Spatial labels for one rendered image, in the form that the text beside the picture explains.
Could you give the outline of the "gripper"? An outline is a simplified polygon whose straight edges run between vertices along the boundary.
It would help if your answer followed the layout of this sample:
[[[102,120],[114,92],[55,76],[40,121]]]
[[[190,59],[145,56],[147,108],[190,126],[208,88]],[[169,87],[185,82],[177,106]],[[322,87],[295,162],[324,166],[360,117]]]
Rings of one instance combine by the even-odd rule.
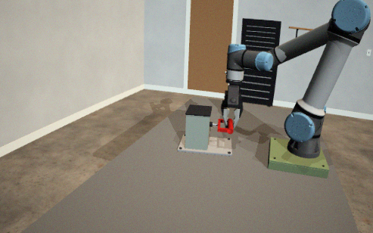
[[[230,81],[230,80],[227,80],[226,79],[226,82],[229,83],[229,85],[232,85],[232,84],[242,84],[242,80],[239,81],[239,82],[236,82],[236,81]],[[227,128],[227,120],[228,120],[228,114],[229,114],[229,107],[227,107],[227,93],[228,91],[226,92],[226,96],[224,97],[225,100],[222,100],[222,105],[221,105],[221,111],[222,111],[222,118],[223,118],[223,121],[224,121],[224,124],[225,124],[225,127]],[[238,121],[239,121],[239,118],[241,117],[241,114],[243,112],[243,101],[241,102],[241,92],[239,92],[239,99],[238,99],[238,108],[235,108],[234,110],[234,114],[235,114],[235,118],[234,118],[234,123],[233,123],[233,129],[236,127]]]

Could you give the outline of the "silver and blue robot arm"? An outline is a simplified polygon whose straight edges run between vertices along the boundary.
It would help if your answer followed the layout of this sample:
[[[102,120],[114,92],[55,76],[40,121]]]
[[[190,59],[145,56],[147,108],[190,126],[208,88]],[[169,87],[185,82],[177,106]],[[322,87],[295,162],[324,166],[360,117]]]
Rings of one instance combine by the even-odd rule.
[[[239,82],[244,78],[244,68],[270,71],[274,66],[326,45],[303,98],[297,100],[284,121],[284,130],[290,138],[288,150],[298,157],[317,158],[321,151],[325,104],[352,48],[360,43],[365,28],[368,29],[370,19],[369,6],[363,0],[340,0],[328,23],[269,51],[250,51],[245,45],[230,44],[226,79]]]

